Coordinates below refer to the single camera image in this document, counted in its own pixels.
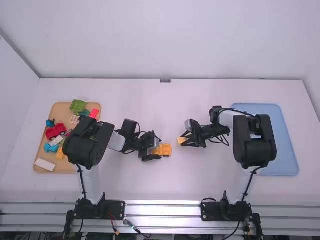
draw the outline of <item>wooden tray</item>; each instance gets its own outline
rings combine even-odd
[[[67,130],[74,129],[76,127],[76,124],[70,122],[70,118],[74,114],[69,108],[71,106],[71,102],[57,102],[52,106],[49,118],[50,120],[55,119],[55,123],[63,123]],[[99,120],[100,113],[101,113],[101,106],[97,102],[86,102],[85,108],[88,109],[90,112],[93,109],[98,109],[100,112],[97,115],[97,118]],[[64,156],[63,160],[57,160],[56,154],[53,152],[46,153],[44,149],[45,143],[49,143],[50,141],[47,139],[45,130],[47,128],[44,128],[43,136],[41,140],[41,144],[38,150],[38,153],[36,155],[36,158],[34,162],[41,158],[43,160],[46,160],[52,164],[55,164],[55,169],[53,171],[45,170],[44,168],[41,168],[39,166],[33,165],[33,169],[38,173],[60,173],[60,174],[73,174],[75,173],[75,166],[68,161],[68,157]]]

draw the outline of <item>orange block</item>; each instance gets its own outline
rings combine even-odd
[[[152,154],[164,156],[165,158],[170,157],[172,155],[172,145],[168,143],[160,144],[156,149],[152,151]]]

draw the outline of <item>white table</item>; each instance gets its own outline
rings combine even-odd
[[[213,105],[278,104],[300,172],[296,177],[258,176],[248,199],[261,214],[264,234],[320,236],[320,124],[301,80],[42,79],[0,182],[0,211],[6,213],[0,231],[63,230],[66,212],[80,194],[78,176],[40,174],[33,162],[51,106],[73,99],[99,102],[100,119],[116,128],[132,119],[141,130],[154,130],[172,144],[170,158],[144,163],[137,153],[107,150],[100,163],[106,197],[125,200],[128,219],[144,233],[231,233],[237,223],[202,222],[197,205],[205,197],[221,199],[234,184],[232,147],[181,147],[177,137],[185,132],[186,119],[209,124]],[[110,221],[84,222],[85,232],[112,232]],[[79,225],[74,221],[75,231]]]

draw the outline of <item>lego brick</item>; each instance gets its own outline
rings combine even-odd
[[[54,145],[59,144],[59,143],[62,142],[63,140],[64,140],[64,138],[63,138],[61,135],[59,135],[59,136],[57,136],[55,139],[53,139],[51,142],[49,142],[49,145],[52,147],[52,146],[54,146]]]
[[[72,115],[70,118],[70,123],[72,124],[78,124],[79,123],[80,116]]]
[[[89,117],[95,119],[99,112],[100,112],[100,110],[93,109],[92,112],[90,113]]]
[[[48,162],[48,161],[46,161],[46,160],[43,160],[43,159],[41,159],[41,158],[38,158],[38,159],[35,161],[34,165],[36,165],[36,166],[38,166],[38,167],[40,167],[40,168],[43,168],[43,169],[45,169],[45,170],[48,170],[48,171],[50,171],[50,172],[52,172],[52,171],[55,169],[55,167],[56,167],[55,164],[53,164],[53,163],[51,163],[51,162]]]

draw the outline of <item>table surface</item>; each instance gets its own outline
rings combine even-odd
[[[99,166],[108,199],[153,204],[174,201],[174,205],[194,205],[205,197],[220,199],[223,191],[235,184],[238,168],[232,146],[178,146],[185,120],[209,124],[213,105],[269,103],[282,109],[300,172],[295,177],[258,176],[250,202],[273,207],[320,206],[320,124],[303,82],[243,79],[173,79],[172,83],[160,83],[159,79],[42,79],[2,176],[0,202],[63,203],[72,209],[80,194],[78,177],[40,174],[33,170],[32,162],[52,105],[73,99],[100,103],[100,119],[116,128],[121,128],[125,118],[132,119],[140,123],[142,131],[154,130],[164,143],[172,144],[171,157],[150,162],[141,162],[137,153],[107,150]]]

